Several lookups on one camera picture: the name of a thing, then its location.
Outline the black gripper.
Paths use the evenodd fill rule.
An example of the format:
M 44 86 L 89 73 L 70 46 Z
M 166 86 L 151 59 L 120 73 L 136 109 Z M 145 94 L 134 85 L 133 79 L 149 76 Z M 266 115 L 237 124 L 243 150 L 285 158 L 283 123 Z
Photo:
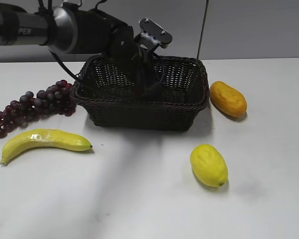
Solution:
M 160 77 L 154 68 L 154 51 L 135 42 L 134 29 L 123 21 L 108 21 L 109 42 L 104 50 L 107 58 L 125 75 L 135 75 L 136 95 L 159 87 Z

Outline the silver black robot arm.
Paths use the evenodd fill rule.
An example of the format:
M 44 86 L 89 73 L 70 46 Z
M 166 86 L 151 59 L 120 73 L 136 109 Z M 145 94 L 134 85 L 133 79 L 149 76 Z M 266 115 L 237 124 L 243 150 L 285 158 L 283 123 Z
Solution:
M 74 75 L 58 54 L 102 54 L 135 84 L 136 94 L 154 92 L 162 78 L 152 65 L 152 53 L 140 47 L 139 38 L 125 22 L 94 7 L 81 10 L 80 4 L 63 2 L 53 7 L 38 2 L 38 11 L 0 3 L 0 46 L 41 45 L 73 79 Z

